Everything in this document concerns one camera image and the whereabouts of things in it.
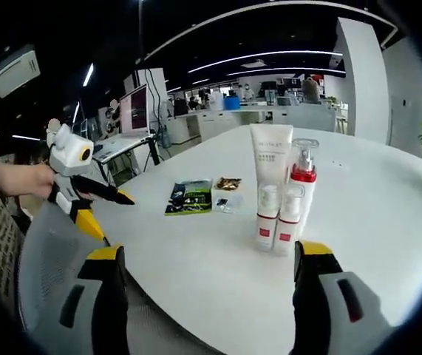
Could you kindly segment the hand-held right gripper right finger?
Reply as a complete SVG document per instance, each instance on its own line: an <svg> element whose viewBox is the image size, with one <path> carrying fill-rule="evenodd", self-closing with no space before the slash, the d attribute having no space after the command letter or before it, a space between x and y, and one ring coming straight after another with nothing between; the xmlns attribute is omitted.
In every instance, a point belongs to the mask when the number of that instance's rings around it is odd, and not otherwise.
<svg viewBox="0 0 422 355"><path fill-rule="evenodd" d="M378 295L324 244L295 242L293 354L372 354L393 332Z"/></svg>

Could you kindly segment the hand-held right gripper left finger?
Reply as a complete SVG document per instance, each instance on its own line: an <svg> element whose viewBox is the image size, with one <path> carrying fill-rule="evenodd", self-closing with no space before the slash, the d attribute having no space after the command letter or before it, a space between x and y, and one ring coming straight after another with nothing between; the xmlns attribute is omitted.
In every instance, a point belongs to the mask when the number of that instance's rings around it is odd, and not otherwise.
<svg viewBox="0 0 422 355"><path fill-rule="evenodd" d="M63 329L78 330L77 340L91 340L88 354L128 354L125 252L121 244L98 248L86 257L59 315Z"/></svg>

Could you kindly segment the person's left hand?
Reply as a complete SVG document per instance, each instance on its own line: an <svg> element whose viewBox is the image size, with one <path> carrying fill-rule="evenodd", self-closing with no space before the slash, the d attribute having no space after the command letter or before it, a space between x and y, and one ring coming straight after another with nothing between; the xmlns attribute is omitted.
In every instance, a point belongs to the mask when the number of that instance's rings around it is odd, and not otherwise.
<svg viewBox="0 0 422 355"><path fill-rule="evenodd" d="M30 166L30 171L30 194L47 200L55 184L55 172L45 164Z"/></svg>

